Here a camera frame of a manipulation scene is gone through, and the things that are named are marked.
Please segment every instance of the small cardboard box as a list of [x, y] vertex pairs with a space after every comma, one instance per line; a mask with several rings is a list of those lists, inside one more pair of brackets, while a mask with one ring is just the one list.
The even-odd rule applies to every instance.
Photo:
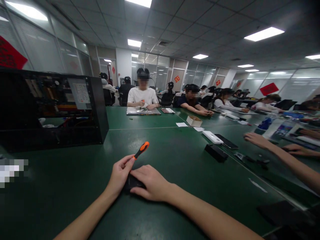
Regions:
[[200, 120], [200, 118], [197, 118], [195, 116], [188, 116], [187, 123], [189, 123], [191, 127], [200, 127], [202, 121]]

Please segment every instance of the plastic bottle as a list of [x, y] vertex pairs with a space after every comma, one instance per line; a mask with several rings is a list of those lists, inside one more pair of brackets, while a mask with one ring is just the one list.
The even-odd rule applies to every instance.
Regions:
[[297, 124], [298, 121], [299, 119], [297, 118], [290, 118], [284, 121], [284, 123], [280, 125], [274, 134], [278, 136], [285, 136]]
[[273, 121], [277, 118], [277, 115], [274, 113], [269, 113], [266, 118], [259, 124], [259, 126], [254, 131], [257, 134], [264, 134], [268, 130]]

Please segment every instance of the ceiling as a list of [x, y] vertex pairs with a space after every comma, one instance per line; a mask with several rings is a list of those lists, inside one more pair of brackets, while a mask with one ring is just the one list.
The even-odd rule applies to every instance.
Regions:
[[[307, 0], [152, 0], [150, 9], [125, 0], [45, 1], [56, 3], [81, 29], [73, 31], [98, 46], [193, 61], [205, 54], [196, 61], [241, 71], [237, 66], [244, 64], [261, 71], [320, 66], [305, 58], [320, 53], [318, 19]], [[244, 39], [271, 26], [285, 33]], [[142, 41], [141, 48], [128, 46], [127, 39]], [[170, 44], [158, 46], [160, 40]]]

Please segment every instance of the screwdriver handle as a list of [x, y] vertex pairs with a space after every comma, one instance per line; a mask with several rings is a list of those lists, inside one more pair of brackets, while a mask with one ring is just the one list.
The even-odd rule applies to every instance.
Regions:
[[147, 150], [147, 148], [149, 147], [150, 143], [149, 142], [145, 142], [144, 144], [142, 144], [142, 146], [140, 147], [140, 149], [138, 150], [137, 154], [133, 156], [133, 158], [135, 160], [138, 159], [138, 157], [140, 156], [141, 153], [143, 153], [145, 150]]

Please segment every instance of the computer case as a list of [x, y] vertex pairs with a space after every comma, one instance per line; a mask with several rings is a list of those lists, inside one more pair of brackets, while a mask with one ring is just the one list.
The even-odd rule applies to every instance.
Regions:
[[[103, 144], [109, 124], [100, 78], [12, 69], [0, 74], [0, 144], [9, 153]], [[46, 128], [39, 118], [61, 123]]]

